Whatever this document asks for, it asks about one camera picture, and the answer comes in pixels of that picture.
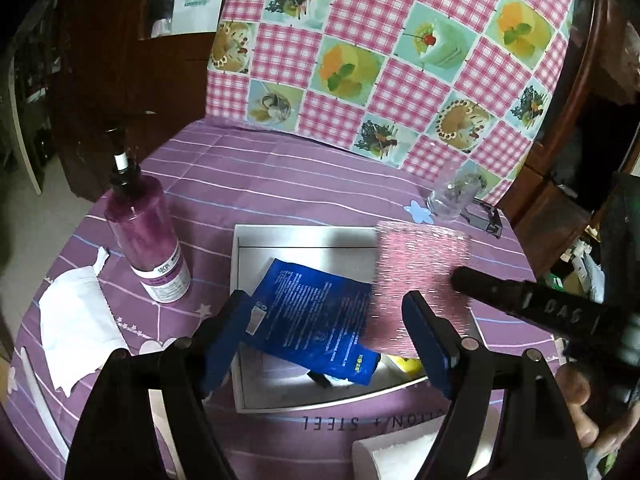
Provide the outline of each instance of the barcode label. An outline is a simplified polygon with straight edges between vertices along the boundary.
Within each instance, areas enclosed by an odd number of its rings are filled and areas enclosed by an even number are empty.
[[[264,319],[264,316],[266,316],[267,312],[265,310],[262,310],[260,308],[260,303],[257,304],[256,306],[254,306],[254,308],[251,310],[251,319],[249,320],[249,325],[246,328],[246,332],[249,335],[254,335],[255,331],[258,330],[258,327],[260,326],[260,323],[262,323],[262,320]]]

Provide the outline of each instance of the blue star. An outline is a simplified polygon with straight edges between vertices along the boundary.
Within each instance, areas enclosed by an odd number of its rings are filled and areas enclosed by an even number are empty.
[[[433,224],[431,211],[425,207],[421,207],[415,200],[411,200],[411,205],[404,206],[404,210],[411,214],[414,222],[417,224],[421,224],[422,222]]]

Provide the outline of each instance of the crumpled white paper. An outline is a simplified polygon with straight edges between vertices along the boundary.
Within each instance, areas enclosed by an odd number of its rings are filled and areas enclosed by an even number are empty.
[[[117,348],[129,350],[97,275],[109,254],[100,247],[93,266],[60,274],[40,298],[40,336],[54,388],[71,388],[95,372]]]

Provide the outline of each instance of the purple striped fabric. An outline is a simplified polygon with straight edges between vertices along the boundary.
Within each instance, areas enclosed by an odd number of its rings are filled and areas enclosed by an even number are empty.
[[[424,205],[429,183],[373,160],[306,139],[255,130],[244,124],[208,118],[179,132],[142,164],[162,181],[174,225],[193,275],[188,293],[158,305],[144,291],[121,256],[107,222],[104,200],[84,218],[53,262],[47,279],[74,267],[91,265],[96,247],[110,248],[100,274],[104,295],[131,351],[149,339],[191,335],[204,310],[215,314],[228,296],[233,228],[247,224],[374,226],[380,219],[411,222],[404,210],[411,200]],[[506,218],[503,236],[468,227],[447,226],[472,237],[470,265],[500,278],[533,279],[527,259]],[[85,377],[67,398],[54,391],[40,344],[38,300],[43,280],[22,320],[16,348],[25,346],[44,397],[65,440],[71,442],[97,374]],[[549,334],[484,304],[472,311],[490,349],[520,353],[539,348],[549,361],[556,349]],[[65,463],[47,434],[14,353],[17,390],[6,410],[24,443],[52,478],[61,479]],[[494,403],[500,403],[495,394]],[[239,415],[227,384],[207,405],[228,459],[243,480],[351,479],[351,443],[439,416],[446,400],[428,384],[334,408],[274,415]],[[167,469],[173,465],[164,450]]]

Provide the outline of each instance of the human hand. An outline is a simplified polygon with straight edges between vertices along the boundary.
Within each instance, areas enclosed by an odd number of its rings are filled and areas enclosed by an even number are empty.
[[[640,402],[636,402],[622,417],[600,431],[582,408],[591,396],[591,387],[578,367],[571,363],[561,366],[556,372],[556,381],[569,408],[580,445],[591,447],[599,457],[619,448],[640,420]]]

